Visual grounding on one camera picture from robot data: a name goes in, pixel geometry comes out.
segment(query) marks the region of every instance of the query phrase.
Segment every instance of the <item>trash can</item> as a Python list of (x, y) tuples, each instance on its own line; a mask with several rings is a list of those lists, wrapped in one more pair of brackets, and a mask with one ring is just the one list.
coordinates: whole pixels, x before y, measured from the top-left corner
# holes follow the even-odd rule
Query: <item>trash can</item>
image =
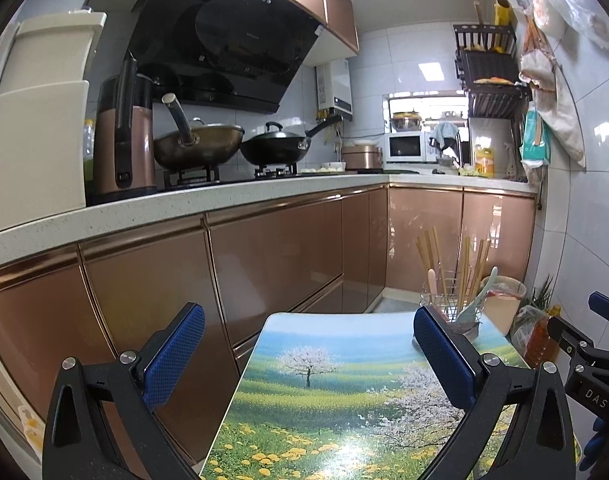
[[(488, 278), (484, 278), (480, 287), (484, 287), (488, 281)], [(524, 283), (508, 276), (498, 276), (495, 279), (495, 285), (482, 301), (482, 312), (491, 319), (491, 322), (502, 335), (507, 335), (511, 329), (515, 313), (525, 297), (526, 287)]]

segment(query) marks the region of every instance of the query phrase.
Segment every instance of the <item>wok handle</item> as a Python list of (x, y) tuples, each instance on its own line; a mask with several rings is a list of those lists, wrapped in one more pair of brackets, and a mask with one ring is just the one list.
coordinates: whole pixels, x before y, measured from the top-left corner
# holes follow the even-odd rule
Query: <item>wok handle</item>
[(267, 124), (265, 124), (265, 126), (266, 126), (266, 128), (267, 128), (267, 132), (268, 132), (268, 129), (269, 129), (271, 126), (277, 126), (277, 127), (278, 127), (278, 129), (279, 129), (280, 131), (282, 131), (282, 128), (283, 128), (282, 124), (280, 124), (280, 123), (276, 123), (275, 121), (268, 121), (268, 123), (267, 123)]
[(318, 124), (314, 128), (310, 129), (308, 132), (305, 132), (304, 134), (307, 137), (313, 137), (315, 134), (320, 133), (324, 128), (326, 128), (328, 126), (332, 126), (333, 124), (339, 123), (341, 121), (342, 121), (341, 115), (333, 115), (333, 116), (327, 118), (326, 120), (322, 121), (320, 124)]
[(182, 110), (182, 106), (180, 106), (180, 101), (175, 94), (169, 93), (162, 96), (162, 103), (166, 105), (171, 112), (171, 116), (178, 127), (178, 131), (180, 132), (180, 137), (182, 138), (182, 144), (184, 146), (190, 146), (196, 140), (193, 138), (193, 134), (191, 133), (191, 126), (188, 124), (187, 116), (185, 116), (184, 111)]

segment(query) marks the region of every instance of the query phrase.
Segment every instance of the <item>rose gold appliance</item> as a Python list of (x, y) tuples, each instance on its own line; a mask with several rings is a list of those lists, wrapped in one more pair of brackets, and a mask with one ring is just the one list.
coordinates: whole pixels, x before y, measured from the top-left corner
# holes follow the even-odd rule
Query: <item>rose gold appliance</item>
[(157, 192), (153, 162), (152, 81), (127, 56), (119, 76), (100, 88), (92, 203)]
[(382, 148), (379, 146), (345, 146), (342, 161), (347, 163), (347, 171), (382, 172)]

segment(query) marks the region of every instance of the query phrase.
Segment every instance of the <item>wok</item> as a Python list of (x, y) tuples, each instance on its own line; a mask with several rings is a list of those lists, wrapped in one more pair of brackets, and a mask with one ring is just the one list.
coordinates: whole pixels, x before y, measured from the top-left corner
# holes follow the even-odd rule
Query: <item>wok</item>
[[(332, 124), (339, 123), (342, 116), (331, 116), (325, 121), (306, 131), (304, 136), (293, 132), (285, 132), (282, 124), (274, 121), (265, 126), (266, 133), (245, 140), (240, 145), (244, 158), (255, 166), (270, 166), (273, 164), (295, 164), (302, 160), (311, 147), (311, 138)], [(278, 130), (269, 131), (271, 126)]]
[(213, 168), (224, 164), (238, 151), (244, 130), (229, 124), (204, 124), (200, 118), (188, 121), (175, 94), (165, 94), (167, 105), (178, 126), (153, 141), (153, 155), (169, 171)]

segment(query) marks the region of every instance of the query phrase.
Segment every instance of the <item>black pan handle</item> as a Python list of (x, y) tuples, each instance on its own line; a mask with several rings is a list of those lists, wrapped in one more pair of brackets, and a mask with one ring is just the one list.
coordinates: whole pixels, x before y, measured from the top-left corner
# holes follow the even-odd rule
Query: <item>black pan handle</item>
[(176, 95), (173, 93), (163, 95), (162, 103), (166, 105), (169, 112), (171, 112), (171, 116), (173, 117), (173, 120), (178, 127), (178, 131), (180, 132), (182, 144), (184, 146), (190, 146), (196, 142), (193, 138), (193, 134), (191, 133), (191, 126), (188, 124), (187, 116), (185, 116), (182, 106), (180, 106), (180, 101), (178, 101)]
[(339, 123), (341, 121), (342, 121), (341, 115), (332, 115), (331, 117), (328, 117), (326, 120), (322, 121), (320, 124), (315, 126), (315, 128), (310, 129), (308, 132), (305, 132), (304, 134), (307, 137), (313, 137), (315, 134), (319, 134), (324, 128), (326, 128), (328, 126), (332, 126), (333, 124)]
[(134, 180), (131, 161), (131, 129), (137, 75), (138, 63), (131, 53), (127, 52), (118, 79), (116, 124), (114, 127), (114, 171), (116, 185), (120, 189), (130, 187)]
[(278, 129), (279, 129), (280, 131), (282, 131), (282, 128), (283, 128), (282, 124), (280, 124), (280, 123), (276, 123), (275, 121), (268, 121), (268, 123), (267, 123), (267, 124), (265, 124), (265, 126), (266, 126), (266, 128), (267, 128), (267, 133), (268, 133), (268, 129), (269, 129), (271, 126), (277, 126), (277, 127), (278, 127)]

